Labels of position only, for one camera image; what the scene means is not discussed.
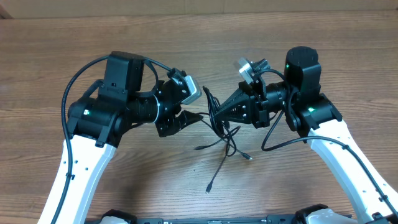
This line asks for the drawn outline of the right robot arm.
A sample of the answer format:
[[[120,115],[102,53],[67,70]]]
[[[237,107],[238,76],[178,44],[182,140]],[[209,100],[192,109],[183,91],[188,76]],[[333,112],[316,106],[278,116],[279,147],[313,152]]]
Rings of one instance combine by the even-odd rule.
[[[287,52],[281,82],[266,84],[271,72],[267,60],[240,59],[243,80],[238,89],[213,114],[214,121],[252,124],[274,129],[271,113],[284,118],[327,165],[347,195],[355,218],[333,213],[325,205],[299,210],[295,223],[396,223],[397,192],[383,179],[354,141],[334,104],[320,91],[322,67],[310,47]]]

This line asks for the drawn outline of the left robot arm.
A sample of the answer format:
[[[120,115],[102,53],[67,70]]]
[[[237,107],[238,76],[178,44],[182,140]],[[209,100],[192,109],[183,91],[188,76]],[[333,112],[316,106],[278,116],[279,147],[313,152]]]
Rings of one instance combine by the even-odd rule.
[[[61,106],[62,158],[41,223],[85,221],[98,182],[129,130],[150,123],[159,136],[166,137],[201,120],[199,114],[182,109],[201,96],[197,81],[184,71],[167,68],[167,81],[158,79],[144,92],[143,71],[155,70],[159,62],[120,51],[102,61],[106,62],[104,78],[76,102]]]

